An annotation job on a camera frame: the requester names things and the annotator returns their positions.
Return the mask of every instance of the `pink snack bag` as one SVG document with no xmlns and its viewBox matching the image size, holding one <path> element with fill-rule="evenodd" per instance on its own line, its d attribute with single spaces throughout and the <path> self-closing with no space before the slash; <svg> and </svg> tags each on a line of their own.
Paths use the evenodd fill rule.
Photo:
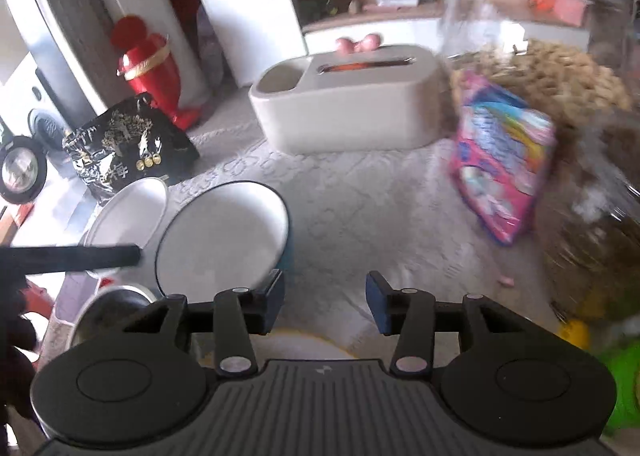
<svg viewBox="0 0 640 456">
<path fill-rule="evenodd" d="M 554 125 L 481 75 L 465 72 L 462 88 L 452 175 L 491 234 L 510 245 L 544 182 Z"/>
</svg>

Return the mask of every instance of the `wooden shelf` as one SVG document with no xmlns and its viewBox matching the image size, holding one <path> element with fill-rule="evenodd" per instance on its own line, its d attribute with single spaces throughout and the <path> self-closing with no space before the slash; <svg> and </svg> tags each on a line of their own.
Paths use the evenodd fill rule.
<svg viewBox="0 0 640 456">
<path fill-rule="evenodd" d="M 335 29 L 337 27 L 348 27 L 363 23 L 384 22 L 393 20 L 422 20 L 439 18 L 444 13 L 444 1 L 435 0 L 425 2 L 417 7 L 398 9 L 395 12 L 377 13 L 363 12 L 360 14 L 338 14 L 331 18 L 325 18 L 314 23 L 309 23 L 302 27 L 302 33 L 317 32 L 318 30 Z"/>
</svg>

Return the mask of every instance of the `glass jar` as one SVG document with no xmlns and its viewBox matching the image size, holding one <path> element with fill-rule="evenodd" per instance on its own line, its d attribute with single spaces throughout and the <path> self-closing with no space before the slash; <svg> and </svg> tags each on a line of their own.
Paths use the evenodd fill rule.
<svg viewBox="0 0 640 456">
<path fill-rule="evenodd" d="M 585 128 L 535 214 L 551 301 L 585 321 L 640 311 L 640 116 L 615 111 Z"/>
<path fill-rule="evenodd" d="M 559 130 L 630 110 L 632 0 L 446 0 L 442 53 L 547 113 Z"/>
</svg>

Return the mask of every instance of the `ribbed black surface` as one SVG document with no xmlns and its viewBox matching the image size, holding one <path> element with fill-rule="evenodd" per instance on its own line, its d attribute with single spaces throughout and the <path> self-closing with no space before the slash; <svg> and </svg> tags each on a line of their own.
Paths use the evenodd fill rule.
<svg viewBox="0 0 640 456">
<path fill-rule="evenodd" d="M 191 425 L 120 456 L 610 456 L 599 442 L 521 450 L 456 423 L 431 388 L 398 380 L 376 360 L 269 362 L 261 375 L 220 386 Z M 98 456 L 50 442 L 42 456 Z"/>
</svg>

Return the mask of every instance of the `black package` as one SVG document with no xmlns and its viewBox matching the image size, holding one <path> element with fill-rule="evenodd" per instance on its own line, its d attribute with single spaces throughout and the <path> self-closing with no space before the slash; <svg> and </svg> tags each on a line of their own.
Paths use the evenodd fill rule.
<svg viewBox="0 0 640 456">
<path fill-rule="evenodd" d="M 100 205 L 140 178 L 167 185 L 191 176 L 199 154 L 187 134 L 161 110 L 149 93 L 129 97 L 63 141 L 78 176 Z"/>
</svg>

